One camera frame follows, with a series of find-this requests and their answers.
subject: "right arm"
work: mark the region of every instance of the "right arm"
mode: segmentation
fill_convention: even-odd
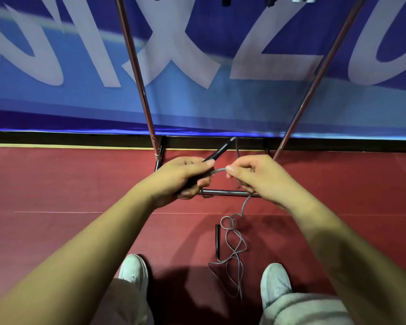
[[[287,210],[355,324],[406,325],[406,272],[352,230],[268,155],[238,158],[227,177]]]

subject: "forearm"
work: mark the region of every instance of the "forearm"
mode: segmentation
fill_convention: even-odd
[[[86,324],[152,212],[133,188],[0,299],[0,324]]]
[[[406,272],[305,190],[289,211],[356,324],[406,324]]]

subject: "shoe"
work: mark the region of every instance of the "shoe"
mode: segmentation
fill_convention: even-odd
[[[134,284],[145,297],[148,293],[149,275],[144,260],[137,254],[130,254],[120,266],[119,278]]]
[[[260,294],[263,310],[284,294],[292,293],[286,269],[279,263],[271,263],[261,277]]]

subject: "white pants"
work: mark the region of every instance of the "white pants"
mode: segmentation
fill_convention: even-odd
[[[113,279],[91,325],[153,325],[141,292],[130,282]],[[263,311],[260,325],[354,325],[340,299],[332,295],[290,293]]]

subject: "pants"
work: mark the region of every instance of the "pants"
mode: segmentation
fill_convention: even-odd
[[[141,292],[130,282],[113,279],[91,325],[153,325]],[[340,299],[331,295],[290,293],[263,311],[259,325],[354,325]]]

